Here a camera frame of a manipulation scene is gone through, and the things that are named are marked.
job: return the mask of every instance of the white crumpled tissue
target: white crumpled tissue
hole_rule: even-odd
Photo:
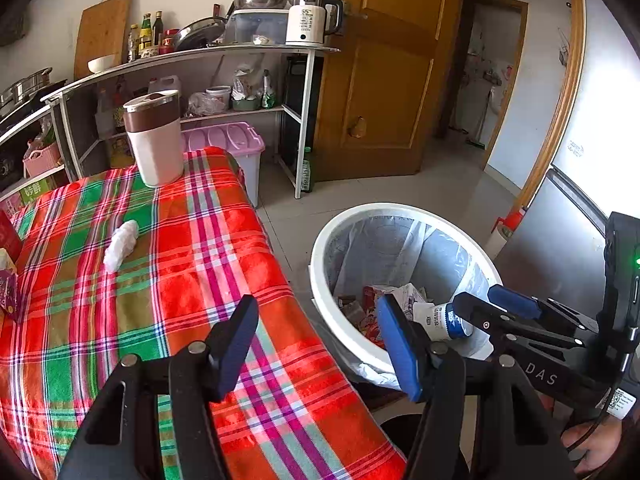
[[[131,254],[138,239],[138,223],[135,220],[124,222],[111,237],[111,243],[104,251],[104,267],[107,272],[116,272],[122,261]]]

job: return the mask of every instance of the brown lid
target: brown lid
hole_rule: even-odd
[[[124,125],[128,132],[145,132],[180,118],[179,92],[162,90],[124,103]]]

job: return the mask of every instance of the thermos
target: thermos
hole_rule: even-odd
[[[162,90],[124,105],[125,128],[146,186],[165,186],[184,171],[179,96],[177,90]]]

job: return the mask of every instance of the electric kettle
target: electric kettle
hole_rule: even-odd
[[[327,12],[325,6],[337,7],[335,25],[326,28]],[[342,25],[342,0],[293,0],[287,21],[288,45],[322,46],[324,37],[336,33]]]

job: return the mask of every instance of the blue gripper pad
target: blue gripper pad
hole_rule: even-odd
[[[510,288],[501,285],[493,285],[486,294],[491,303],[501,306],[512,314],[524,319],[537,319],[540,317],[540,308],[536,300],[524,296]]]
[[[409,321],[393,295],[385,294],[378,298],[376,315],[400,388],[412,402],[419,402],[422,397],[420,361],[426,359],[424,347],[420,347]]]

